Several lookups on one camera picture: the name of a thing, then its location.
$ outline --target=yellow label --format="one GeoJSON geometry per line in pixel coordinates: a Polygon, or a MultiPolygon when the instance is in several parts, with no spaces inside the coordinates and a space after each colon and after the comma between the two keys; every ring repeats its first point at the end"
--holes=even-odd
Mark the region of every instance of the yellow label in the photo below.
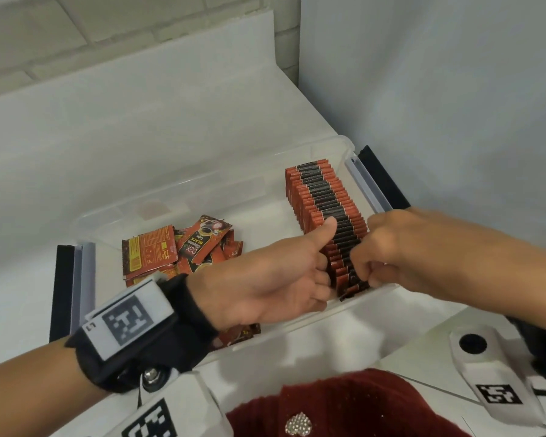
{"type": "Polygon", "coordinates": [[[140,242],[139,238],[129,240],[129,270],[136,271],[141,268],[140,242]]]}

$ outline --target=brick wall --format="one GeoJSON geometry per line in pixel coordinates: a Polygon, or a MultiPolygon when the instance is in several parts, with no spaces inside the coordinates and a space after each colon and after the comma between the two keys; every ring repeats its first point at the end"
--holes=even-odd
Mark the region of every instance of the brick wall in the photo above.
{"type": "Polygon", "coordinates": [[[271,8],[297,84],[301,0],[24,0],[0,6],[0,94],[271,8]]]}

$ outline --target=person's left hand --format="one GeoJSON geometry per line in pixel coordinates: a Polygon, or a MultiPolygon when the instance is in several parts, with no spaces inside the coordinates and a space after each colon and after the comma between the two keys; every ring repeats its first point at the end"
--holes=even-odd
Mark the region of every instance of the person's left hand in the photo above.
{"type": "Polygon", "coordinates": [[[217,330],[323,311],[335,294],[320,250],[336,227],[331,217],[306,235],[204,267],[186,278],[190,293],[217,330]]]}

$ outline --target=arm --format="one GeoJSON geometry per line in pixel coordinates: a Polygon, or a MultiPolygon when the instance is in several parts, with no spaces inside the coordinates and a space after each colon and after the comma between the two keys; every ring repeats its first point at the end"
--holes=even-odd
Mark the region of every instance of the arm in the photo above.
{"type": "MultiPolygon", "coordinates": [[[[187,287],[217,330],[324,310],[332,291],[319,250],[335,231],[332,218],[305,236],[206,267],[187,287]]],[[[65,341],[0,364],[0,437],[48,436],[109,395],[85,377],[65,341]]]]}
{"type": "Polygon", "coordinates": [[[415,208],[373,215],[368,226],[350,256],[371,286],[394,282],[546,329],[546,250],[415,208]]]}

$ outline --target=black wrist strap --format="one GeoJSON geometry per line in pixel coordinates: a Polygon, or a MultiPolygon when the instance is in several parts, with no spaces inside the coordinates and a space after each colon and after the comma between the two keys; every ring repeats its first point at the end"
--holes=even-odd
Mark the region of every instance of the black wrist strap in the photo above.
{"type": "Polygon", "coordinates": [[[65,346],[76,349],[79,366],[91,382],[106,391],[125,393],[139,386],[147,367],[164,365],[186,372],[208,354],[218,331],[196,305],[186,277],[180,274],[158,284],[174,313],[109,359],[99,357],[82,328],[69,338],[65,346]]]}

